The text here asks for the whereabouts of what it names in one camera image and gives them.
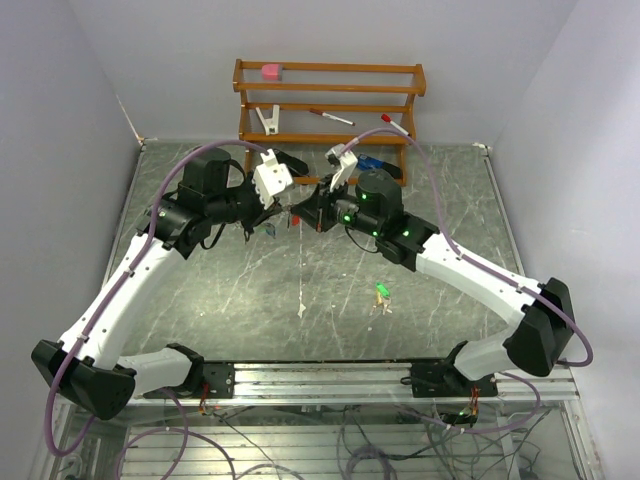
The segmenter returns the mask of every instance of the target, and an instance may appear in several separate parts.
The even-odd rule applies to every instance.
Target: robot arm
[[[363,172],[356,196],[349,195],[346,181],[357,160],[351,152],[342,154],[341,147],[334,147],[328,154],[338,166],[336,173],[322,179],[313,194],[293,206],[291,213],[318,232],[341,224],[371,235],[387,260],[440,278],[484,303],[508,325],[487,339],[456,346],[443,360],[446,373],[433,381],[445,382],[466,393],[470,382],[501,370],[517,367],[533,375],[548,375],[572,331],[520,287],[541,294],[572,316],[567,287],[553,278],[542,285],[512,274],[462,247],[458,247],[461,254],[451,251],[435,225],[404,211],[399,185],[382,170]],[[223,228],[227,223],[240,222],[248,240],[256,225],[281,211],[275,195],[292,186],[293,180],[273,152],[263,155],[263,160],[255,173],[250,172],[237,187],[227,187],[229,166],[242,169],[223,150],[213,150],[187,165],[174,192],[177,197],[165,195],[161,203],[150,249],[113,296],[91,335],[82,335],[84,322],[111,291],[112,284],[129,272],[129,260],[136,257],[147,240],[149,215],[139,225],[139,234],[132,240],[122,264],[89,309],[58,342],[42,340],[33,350],[32,359],[50,385],[71,346],[82,338],[84,344],[71,360],[59,391],[100,419],[115,416],[133,395],[161,387],[172,387],[184,395],[198,391],[203,383],[204,359],[182,345],[170,344],[159,352],[132,357],[121,357],[120,353],[150,295],[199,244],[204,246],[213,225]],[[462,254],[510,276],[518,288],[510,288],[462,261]]]
[[[33,350],[31,358],[49,385],[81,338],[84,343],[62,377],[60,393],[100,419],[113,418],[134,395],[167,386],[178,394],[190,394],[200,387],[204,359],[182,345],[170,344],[159,352],[131,357],[120,354],[157,286],[184,264],[198,245],[204,247],[214,225],[221,225],[220,230],[205,248],[215,244],[227,223],[240,222],[248,240],[254,227],[280,213],[275,196],[292,187],[293,179],[273,151],[262,158],[255,172],[236,187],[227,186],[229,167],[244,172],[224,150],[212,150],[185,167],[176,192],[162,200],[154,237],[135,272],[129,265],[148,239],[150,211],[138,225],[138,235],[131,240],[121,264],[87,311],[57,342],[42,340]],[[84,336],[88,319],[127,272],[130,275],[123,287],[108,302],[91,334]]]
[[[318,232],[341,224],[372,236],[378,251],[390,262],[410,271],[439,278],[496,312],[507,328],[483,340],[463,342],[444,361],[450,375],[444,379],[453,388],[468,391],[468,381],[495,372],[520,368],[536,376],[547,376],[569,342],[572,330],[551,309],[525,291],[539,294],[573,318],[567,286],[551,278],[546,284],[509,272],[456,244],[459,253],[435,225],[404,211],[400,186],[384,170],[367,170],[358,178],[355,197],[346,184],[336,184],[340,174],[348,177],[355,157],[328,153],[340,169],[327,176],[292,213]],[[478,268],[462,257],[475,260]],[[510,278],[511,287],[489,271]]]

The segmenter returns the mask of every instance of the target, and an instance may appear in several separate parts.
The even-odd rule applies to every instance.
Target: table surface
[[[135,224],[160,182],[195,144],[152,142],[141,154],[130,201],[116,239],[111,271],[122,260]],[[329,172],[322,146],[278,146]],[[227,149],[237,160],[244,149]],[[438,175],[445,218],[465,247],[510,270],[516,259],[486,159],[472,146],[426,146]],[[393,161],[385,147],[356,153]],[[407,155],[405,210],[436,222],[433,193],[418,152]],[[296,187],[281,197],[298,202],[313,191]],[[136,324],[124,355],[178,342],[208,360],[394,359],[444,356],[463,340],[496,333],[505,324],[479,302],[440,280],[411,273],[363,252],[343,229],[318,234],[287,217],[271,219],[276,238],[258,232],[245,244],[227,228],[210,251],[198,248],[166,279]],[[354,234],[371,249],[373,240]],[[375,284],[391,292],[392,313],[370,315]]]

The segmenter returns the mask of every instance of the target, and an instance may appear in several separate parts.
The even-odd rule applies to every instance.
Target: wooden shelf
[[[333,133],[284,133],[278,135],[266,135],[264,133],[245,133],[243,140],[247,142],[270,143],[347,143],[353,139],[353,135],[341,135]],[[403,137],[393,135],[372,135],[363,139],[360,145],[407,145],[409,142]]]
[[[349,105],[340,103],[279,103],[280,110],[298,110],[308,112],[315,108],[325,112],[377,112],[377,113],[406,113],[407,107],[404,105]],[[269,109],[273,107],[273,102],[249,102],[245,105],[248,110],[256,108]]]
[[[411,75],[411,85],[350,85],[332,83],[283,83],[283,82],[245,82],[244,70],[260,70],[264,65],[278,63],[282,65],[283,75],[287,70],[312,71],[312,72],[356,72],[356,73],[385,73],[393,79],[393,74]],[[280,110],[308,111],[311,108],[326,112],[363,112],[363,113],[401,113],[400,125],[409,132],[412,138],[416,138],[416,129],[413,121],[413,103],[417,96],[424,96],[427,82],[422,70],[422,65],[369,65],[352,63],[301,63],[301,62],[247,62],[236,60],[233,72],[233,89],[240,93],[240,126],[238,137],[256,143],[306,143],[306,144],[339,144],[347,143],[353,135],[341,135],[332,133],[294,133],[279,132],[277,135],[252,132],[249,120],[249,112],[256,108],[270,109],[274,102],[251,102],[248,98],[249,91],[297,91],[297,92],[347,92],[357,96],[358,93],[382,93],[405,94],[406,101],[402,105],[362,105],[357,103],[278,103]],[[375,135],[367,137],[363,145],[389,145],[396,148],[397,165],[403,172],[398,180],[401,185],[406,185],[407,169],[405,165],[405,150],[408,141],[394,135]],[[245,170],[253,168],[253,156],[247,151],[245,157]],[[296,177],[296,183],[313,184],[319,181],[317,177]],[[350,184],[356,182],[355,178],[349,180]]]

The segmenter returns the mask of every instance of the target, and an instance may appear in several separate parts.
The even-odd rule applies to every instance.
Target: pink sponge
[[[279,63],[269,63],[263,66],[262,78],[264,80],[282,80],[282,65]]]

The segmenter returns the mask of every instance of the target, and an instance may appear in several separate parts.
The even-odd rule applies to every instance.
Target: shelf rung
[[[298,92],[406,93],[420,94],[420,88],[399,85],[340,85],[322,83],[238,83],[236,90],[290,90]]]
[[[276,63],[285,70],[308,72],[369,72],[369,73],[414,73],[415,65],[367,65],[352,63],[310,63],[310,62],[247,62],[242,61],[240,68],[259,70],[264,65]]]
[[[280,105],[280,110],[299,110],[308,111],[310,108],[316,108],[323,112],[379,112],[379,113],[405,113],[408,107],[404,105],[342,105],[332,103],[262,103],[249,102],[245,105],[247,109],[265,108],[269,109],[273,105]]]
[[[265,135],[264,133],[244,134],[244,140],[248,142],[270,143],[347,143],[356,135],[319,134],[319,133],[279,133],[277,135]],[[372,135],[360,141],[359,145],[404,145],[408,143],[402,137],[395,135]]]

